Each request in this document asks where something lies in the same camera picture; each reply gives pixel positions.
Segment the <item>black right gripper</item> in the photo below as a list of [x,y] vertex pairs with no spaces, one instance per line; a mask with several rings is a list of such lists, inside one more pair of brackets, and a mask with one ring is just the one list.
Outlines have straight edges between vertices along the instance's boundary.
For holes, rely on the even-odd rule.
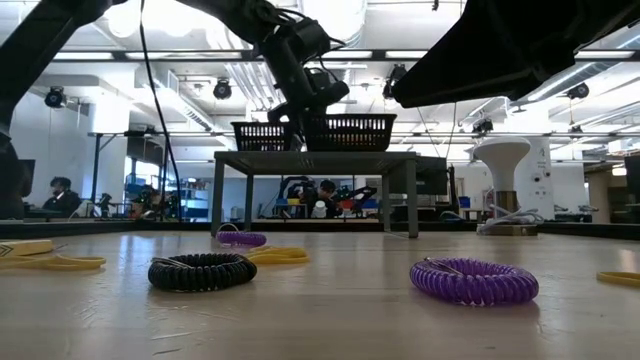
[[469,0],[392,88],[405,108],[520,96],[581,49],[640,21],[640,0]]

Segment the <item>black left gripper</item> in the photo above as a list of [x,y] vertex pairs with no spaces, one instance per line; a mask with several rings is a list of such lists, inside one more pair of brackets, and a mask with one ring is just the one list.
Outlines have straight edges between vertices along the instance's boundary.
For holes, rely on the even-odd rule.
[[267,113],[269,123],[280,123],[283,117],[291,122],[291,150],[301,151],[305,145],[301,119],[325,114],[328,106],[338,103],[350,92],[349,86],[326,69],[297,66],[293,70],[276,72],[275,89],[285,101]]

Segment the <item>black plastic mesh basket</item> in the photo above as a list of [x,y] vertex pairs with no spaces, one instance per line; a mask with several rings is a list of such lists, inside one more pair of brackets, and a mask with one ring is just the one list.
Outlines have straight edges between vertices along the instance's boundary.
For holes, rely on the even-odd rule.
[[232,122],[238,151],[293,151],[294,131],[288,123]]
[[309,115],[301,128],[310,152],[385,152],[396,118],[392,113]]

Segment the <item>black coil wristband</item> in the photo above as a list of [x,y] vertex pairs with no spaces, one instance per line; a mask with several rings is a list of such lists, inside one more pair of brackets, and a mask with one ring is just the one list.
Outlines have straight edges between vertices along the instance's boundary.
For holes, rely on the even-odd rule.
[[243,285],[256,274],[257,266],[241,254],[204,253],[155,257],[148,280],[166,291],[209,292]]

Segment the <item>large purple coil wristband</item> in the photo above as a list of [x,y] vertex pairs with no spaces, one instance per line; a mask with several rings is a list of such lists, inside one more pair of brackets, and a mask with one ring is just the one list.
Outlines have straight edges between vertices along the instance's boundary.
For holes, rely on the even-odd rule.
[[464,306],[525,304],[539,293],[529,271],[472,258],[427,257],[411,267],[409,278],[421,292]]

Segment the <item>yellow green Crayola crayon box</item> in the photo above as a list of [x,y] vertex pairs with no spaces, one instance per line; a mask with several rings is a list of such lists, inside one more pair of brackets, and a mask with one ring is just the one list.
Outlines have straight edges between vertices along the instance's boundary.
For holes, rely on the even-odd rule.
[[0,242],[0,258],[30,256],[49,253],[54,250],[51,240],[19,240]]

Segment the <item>person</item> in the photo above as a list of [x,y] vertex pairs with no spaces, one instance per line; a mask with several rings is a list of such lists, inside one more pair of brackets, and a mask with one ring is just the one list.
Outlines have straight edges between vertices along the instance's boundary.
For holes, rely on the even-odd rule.
[[52,196],[44,203],[43,209],[71,216],[81,205],[79,195],[71,189],[71,180],[66,177],[54,177],[50,182]]
[[132,216],[135,219],[155,220],[164,207],[164,197],[151,185],[144,185],[132,201]]
[[325,219],[336,218],[343,214],[343,209],[340,204],[333,199],[336,191],[336,185],[333,181],[325,179],[320,182],[317,188],[307,191],[304,195],[304,200],[308,209],[308,217],[311,217],[311,212],[314,204],[318,200],[324,200],[327,206],[327,216]]

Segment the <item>white mushroom-shaped lamp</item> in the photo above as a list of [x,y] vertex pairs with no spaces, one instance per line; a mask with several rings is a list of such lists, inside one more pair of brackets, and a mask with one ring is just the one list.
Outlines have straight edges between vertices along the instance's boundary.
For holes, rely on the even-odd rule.
[[518,210],[515,170],[530,149],[530,142],[522,137],[490,138],[474,148],[474,157],[488,167],[492,176],[495,219]]

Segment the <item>small purple coil wristband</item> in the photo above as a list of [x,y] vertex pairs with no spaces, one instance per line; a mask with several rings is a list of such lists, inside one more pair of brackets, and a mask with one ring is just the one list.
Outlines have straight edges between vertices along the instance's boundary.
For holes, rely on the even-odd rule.
[[233,223],[224,223],[216,231],[215,238],[221,244],[230,246],[260,247],[267,243],[265,235],[241,231]]

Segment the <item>black background box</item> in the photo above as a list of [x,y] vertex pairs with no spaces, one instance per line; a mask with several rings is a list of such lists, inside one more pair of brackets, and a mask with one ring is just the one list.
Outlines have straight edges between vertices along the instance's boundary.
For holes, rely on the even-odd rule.
[[446,195],[448,193],[446,159],[418,157],[416,160],[416,184],[419,195]]

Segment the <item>dark background frame stand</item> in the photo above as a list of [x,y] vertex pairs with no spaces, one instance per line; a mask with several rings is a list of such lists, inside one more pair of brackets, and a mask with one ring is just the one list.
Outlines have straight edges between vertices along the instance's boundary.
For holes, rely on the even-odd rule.
[[138,131],[89,136],[90,170],[84,178],[83,197],[98,204],[108,196],[111,216],[128,216],[144,186],[160,188],[164,138]]

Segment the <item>black aluminium table frame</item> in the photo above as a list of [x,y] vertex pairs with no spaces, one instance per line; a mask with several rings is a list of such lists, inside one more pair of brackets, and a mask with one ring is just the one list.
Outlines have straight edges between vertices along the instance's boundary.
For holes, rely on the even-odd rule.
[[[214,230],[209,222],[152,222],[152,221],[88,221],[66,222],[56,219],[52,222],[24,223],[0,222],[0,239],[40,239],[63,236],[79,236],[103,233],[139,231],[200,231]],[[377,221],[255,221],[253,232],[383,232],[384,225]],[[640,241],[640,224],[593,224],[550,222],[538,227],[547,234],[581,237],[610,238]]]

